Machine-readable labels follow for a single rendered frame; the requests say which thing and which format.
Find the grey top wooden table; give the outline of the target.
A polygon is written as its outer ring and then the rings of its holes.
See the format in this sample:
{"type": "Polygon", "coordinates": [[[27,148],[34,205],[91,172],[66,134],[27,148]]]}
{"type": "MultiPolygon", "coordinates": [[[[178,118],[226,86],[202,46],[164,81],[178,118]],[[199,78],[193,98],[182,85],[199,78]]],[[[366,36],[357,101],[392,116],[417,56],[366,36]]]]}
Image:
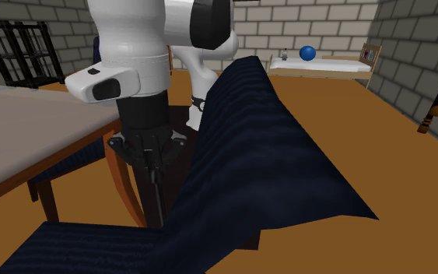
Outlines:
{"type": "Polygon", "coordinates": [[[0,86],[0,198],[120,129],[114,103],[84,104],[66,92],[0,86]]]}

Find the dark robot stand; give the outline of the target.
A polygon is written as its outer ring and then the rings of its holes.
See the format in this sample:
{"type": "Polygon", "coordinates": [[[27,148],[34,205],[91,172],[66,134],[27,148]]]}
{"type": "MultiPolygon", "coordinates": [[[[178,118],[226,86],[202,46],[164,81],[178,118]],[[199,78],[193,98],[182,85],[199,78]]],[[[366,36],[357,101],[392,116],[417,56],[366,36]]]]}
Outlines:
{"type": "MultiPolygon", "coordinates": [[[[187,137],[187,143],[177,158],[166,167],[163,174],[163,200],[166,213],[169,213],[180,193],[191,165],[197,132],[186,126],[189,119],[188,106],[170,106],[170,123],[173,129],[187,137]]],[[[159,211],[157,209],[156,193],[154,186],[148,179],[147,171],[141,168],[132,168],[135,175],[135,185],[142,204],[146,226],[160,228],[159,211]]]]}

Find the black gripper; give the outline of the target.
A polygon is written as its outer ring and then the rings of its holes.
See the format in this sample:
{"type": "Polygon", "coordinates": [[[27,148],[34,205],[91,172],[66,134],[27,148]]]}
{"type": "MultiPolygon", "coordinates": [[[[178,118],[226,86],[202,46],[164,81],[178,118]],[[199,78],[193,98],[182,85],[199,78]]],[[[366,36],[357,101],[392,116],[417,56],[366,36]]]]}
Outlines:
{"type": "Polygon", "coordinates": [[[187,137],[172,130],[167,91],[150,97],[117,100],[121,134],[107,137],[107,162],[115,187],[137,225],[160,225],[166,219],[163,174],[187,144],[187,137]],[[164,153],[171,140],[172,150],[164,153]],[[150,161],[156,166],[156,198],[149,180],[150,161]]]}

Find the blue ball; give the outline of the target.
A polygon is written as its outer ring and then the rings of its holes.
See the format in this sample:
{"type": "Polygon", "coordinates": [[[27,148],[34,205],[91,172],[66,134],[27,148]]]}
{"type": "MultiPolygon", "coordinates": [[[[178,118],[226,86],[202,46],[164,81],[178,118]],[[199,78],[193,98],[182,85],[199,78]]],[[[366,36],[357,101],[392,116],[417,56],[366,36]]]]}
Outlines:
{"type": "Polygon", "coordinates": [[[306,45],[300,48],[300,58],[304,61],[312,61],[316,57],[316,50],[310,45],[306,45]]]}

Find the navy seat wooden chair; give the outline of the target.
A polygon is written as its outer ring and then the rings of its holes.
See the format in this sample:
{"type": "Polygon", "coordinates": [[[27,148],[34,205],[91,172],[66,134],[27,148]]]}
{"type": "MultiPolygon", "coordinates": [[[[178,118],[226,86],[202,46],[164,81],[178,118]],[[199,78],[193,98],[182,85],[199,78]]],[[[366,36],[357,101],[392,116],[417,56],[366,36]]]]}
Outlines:
{"type": "Polygon", "coordinates": [[[104,157],[103,138],[99,138],[28,180],[27,186],[31,200],[32,202],[40,201],[48,221],[59,221],[51,182],[58,177],[78,170],[104,157]]]}

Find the black shelf rack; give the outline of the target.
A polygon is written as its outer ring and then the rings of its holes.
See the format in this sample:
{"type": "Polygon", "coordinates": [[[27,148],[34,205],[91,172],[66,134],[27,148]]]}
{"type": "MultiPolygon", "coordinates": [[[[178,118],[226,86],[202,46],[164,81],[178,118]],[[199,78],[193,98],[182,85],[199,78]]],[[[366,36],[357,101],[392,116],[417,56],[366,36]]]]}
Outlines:
{"type": "Polygon", "coordinates": [[[8,86],[37,89],[64,82],[45,22],[0,21],[0,73],[8,86]]]}

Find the wooden bed white mattress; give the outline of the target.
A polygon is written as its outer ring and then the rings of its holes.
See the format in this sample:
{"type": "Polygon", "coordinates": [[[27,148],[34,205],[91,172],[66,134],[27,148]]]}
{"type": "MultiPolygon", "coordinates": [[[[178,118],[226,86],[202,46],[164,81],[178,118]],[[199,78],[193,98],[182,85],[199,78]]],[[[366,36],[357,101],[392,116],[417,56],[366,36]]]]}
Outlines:
{"type": "Polygon", "coordinates": [[[329,79],[365,79],[367,89],[377,64],[382,46],[364,44],[358,57],[356,56],[321,56],[312,61],[288,57],[270,57],[269,76],[299,76],[307,78],[329,79]]]}

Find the large navy blue chair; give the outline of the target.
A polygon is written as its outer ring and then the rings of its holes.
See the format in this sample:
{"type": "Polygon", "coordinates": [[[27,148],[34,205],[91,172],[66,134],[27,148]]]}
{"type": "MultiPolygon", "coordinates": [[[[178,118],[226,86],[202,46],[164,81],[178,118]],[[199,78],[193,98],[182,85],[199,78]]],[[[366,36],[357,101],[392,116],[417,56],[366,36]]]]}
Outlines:
{"type": "Polygon", "coordinates": [[[374,218],[249,56],[209,90],[162,228],[44,222],[0,274],[205,274],[261,230],[342,215],[374,218]]]}

